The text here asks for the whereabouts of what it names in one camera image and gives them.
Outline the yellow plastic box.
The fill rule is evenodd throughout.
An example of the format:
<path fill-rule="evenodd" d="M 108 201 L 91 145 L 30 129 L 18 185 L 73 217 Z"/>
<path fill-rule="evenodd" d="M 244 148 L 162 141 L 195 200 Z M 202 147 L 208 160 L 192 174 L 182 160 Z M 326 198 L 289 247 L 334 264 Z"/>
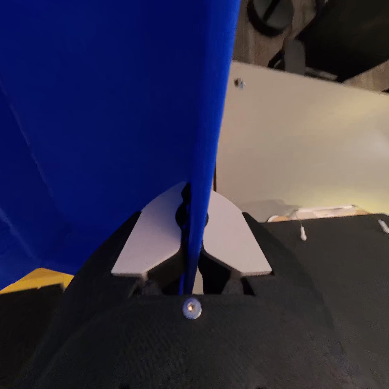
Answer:
<path fill-rule="evenodd" d="M 46 268 L 37 268 L 18 281 L 3 288 L 0 291 L 0 294 L 41 289 L 43 287 L 53 285 L 59 285 L 62 289 L 66 289 L 72 281 L 73 277 L 74 275 L 61 273 Z"/>

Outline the blue plastic box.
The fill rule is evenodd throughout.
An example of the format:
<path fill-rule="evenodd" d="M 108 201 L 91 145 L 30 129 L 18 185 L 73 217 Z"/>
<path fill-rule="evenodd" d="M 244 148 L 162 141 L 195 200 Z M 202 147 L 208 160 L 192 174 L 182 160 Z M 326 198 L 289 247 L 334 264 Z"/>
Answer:
<path fill-rule="evenodd" d="M 192 288 L 240 1 L 1 1 L 1 288 L 191 184 Z"/>

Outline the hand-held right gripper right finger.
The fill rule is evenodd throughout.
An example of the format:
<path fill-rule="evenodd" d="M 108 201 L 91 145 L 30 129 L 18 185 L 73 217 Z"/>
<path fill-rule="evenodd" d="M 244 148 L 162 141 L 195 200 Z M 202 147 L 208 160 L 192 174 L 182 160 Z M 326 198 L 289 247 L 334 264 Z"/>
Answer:
<path fill-rule="evenodd" d="M 260 245 L 241 210 L 221 194 L 211 191 L 202 253 L 235 277 L 272 273 Z"/>

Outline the black office chair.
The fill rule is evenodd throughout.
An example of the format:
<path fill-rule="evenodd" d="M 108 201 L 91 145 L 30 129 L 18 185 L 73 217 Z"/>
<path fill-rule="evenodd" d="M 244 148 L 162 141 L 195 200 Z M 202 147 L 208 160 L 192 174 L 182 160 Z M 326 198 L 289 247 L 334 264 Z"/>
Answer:
<path fill-rule="evenodd" d="M 338 83 L 388 63 L 389 2 L 242 1 L 267 67 Z"/>

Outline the black mat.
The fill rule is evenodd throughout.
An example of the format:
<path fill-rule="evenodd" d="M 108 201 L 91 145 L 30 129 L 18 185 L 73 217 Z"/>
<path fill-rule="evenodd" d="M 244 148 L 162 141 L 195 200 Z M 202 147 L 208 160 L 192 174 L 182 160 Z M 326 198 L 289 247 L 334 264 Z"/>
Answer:
<path fill-rule="evenodd" d="M 328 305 L 359 388 L 388 388 L 388 214 L 260 223 L 310 274 Z"/>

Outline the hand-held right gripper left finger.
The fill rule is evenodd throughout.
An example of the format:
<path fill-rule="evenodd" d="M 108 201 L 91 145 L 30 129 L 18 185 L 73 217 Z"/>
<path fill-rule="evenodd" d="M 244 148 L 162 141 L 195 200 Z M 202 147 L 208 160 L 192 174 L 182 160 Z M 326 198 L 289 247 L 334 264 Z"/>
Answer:
<path fill-rule="evenodd" d="M 182 233 L 175 216 L 182 204 L 185 185 L 179 182 L 142 209 L 111 270 L 112 275 L 147 278 L 150 270 L 178 253 Z"/>

